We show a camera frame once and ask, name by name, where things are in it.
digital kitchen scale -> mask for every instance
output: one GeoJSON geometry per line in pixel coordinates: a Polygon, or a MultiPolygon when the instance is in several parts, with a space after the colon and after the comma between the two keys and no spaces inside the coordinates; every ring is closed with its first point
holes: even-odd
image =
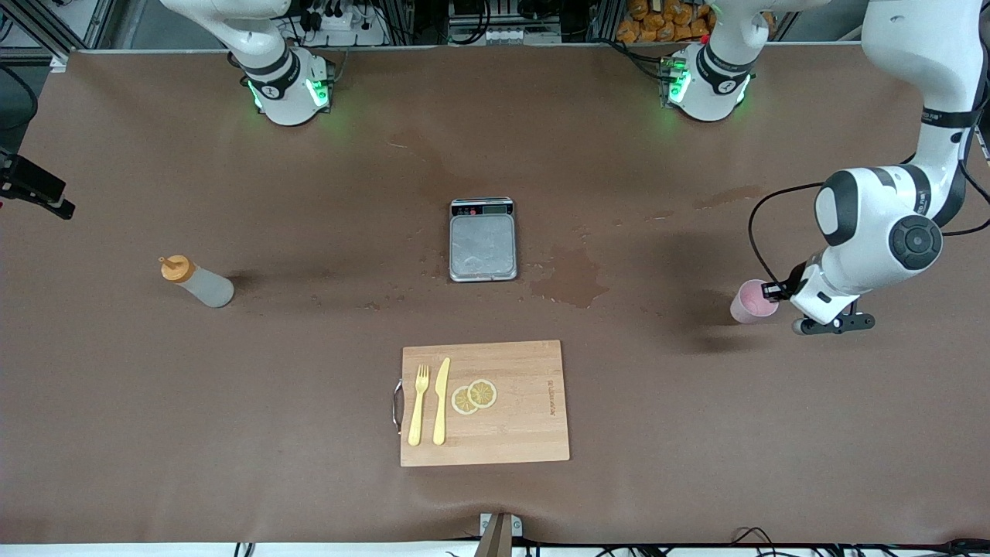
{"type": "Polygon", "coordinates": [[[515,203],[474,197],[450,203],[450,278],[457,282],[512,280],[516,266],[515,203]]]}

metal handle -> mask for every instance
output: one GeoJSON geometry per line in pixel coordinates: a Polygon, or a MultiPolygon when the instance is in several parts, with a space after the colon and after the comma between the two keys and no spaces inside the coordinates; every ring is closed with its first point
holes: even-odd
{"type": "Polygon", "coordinates": [[[395,432],[402,435],[402,419],[399,417],[398,405],[395,403],[400,398],[400,392],[402,392],[402,378],[399,378],[399,383],[396,384],[395,391],[392,392],[392,423],[395,424],[395,432]]]}

lemon slice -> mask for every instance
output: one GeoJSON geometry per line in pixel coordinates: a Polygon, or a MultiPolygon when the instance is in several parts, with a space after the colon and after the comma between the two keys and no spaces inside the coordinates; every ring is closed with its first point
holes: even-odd
{"type": "Polygon", "coordinates": [[[471,402],[470,397],[467,396],[468,387],[458,387],[457,390],[453,392],[450,396],[450,403],[453,404],[453,409],[457,410],[458,414],[465,416],[471,415],[478,411],[478,407],[471,402]]]}
{"type": "Polygon", "coordinates": [[[495,403],[498,392],[492,382],[479,379],[467,387],[467,397],[479,408],[487,408],[495,403]]]}

cutting board handle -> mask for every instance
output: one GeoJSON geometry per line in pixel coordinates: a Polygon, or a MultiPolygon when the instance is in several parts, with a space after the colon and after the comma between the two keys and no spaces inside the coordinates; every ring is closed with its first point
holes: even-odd
{"type": "Polygon", "coordinates": [[[402,435],[402,410],[399,409],[399,402],[403,402],[405,405],[405,399],[402,395],[402,378],[399,378],[399,383],[395,386],[395,391],[392,392],[392,423],[395,424],[395,432],[402,435]]]}

wooden cutting board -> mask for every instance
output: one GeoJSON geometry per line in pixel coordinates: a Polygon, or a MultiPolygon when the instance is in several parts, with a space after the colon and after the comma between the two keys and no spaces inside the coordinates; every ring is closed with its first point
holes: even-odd
{"type": "Polygon", "coordinates": [[[402,466],[449,466],[570,459],[560,341],[415,346],[402,350],[402,466]],[[446,442],[434,445],[440,364],[450,358],[446,385],[446,442]],[[416,370],[430,366],[423,398],[423,440],[409,445],[416,402],[416,370]],[[495,403],[470,415],[453,409],[450,397],[475,380],[490,381],[495,403]]]}

